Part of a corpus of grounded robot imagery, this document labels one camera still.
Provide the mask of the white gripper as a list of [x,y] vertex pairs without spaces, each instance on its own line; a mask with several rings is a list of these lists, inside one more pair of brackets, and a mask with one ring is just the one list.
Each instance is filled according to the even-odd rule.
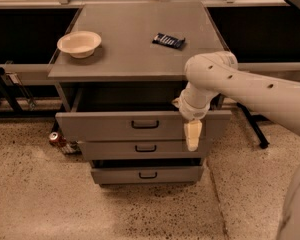
[[186,144],[189,151],[196,151],[199,146],[199,138],[202,131],[201,119],[203,119],[213,98],[217,92],[206,89],[198,89],[188,83],[181,94],[172,101],[172,104],[179,109],[179,112],[188,123],[184,124]]

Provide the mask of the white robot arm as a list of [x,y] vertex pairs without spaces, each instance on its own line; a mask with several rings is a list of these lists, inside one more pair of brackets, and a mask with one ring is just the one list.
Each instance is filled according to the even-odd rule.
[[[211,100],[223,94],[300,136],[300,82],[238,69],[228,51],[198,54],[185,64],[187,86],[174,100],[186,119],[184,132],[190,151],[197,149]],[[285,196],[276,240],[300,240],[300,165]]]

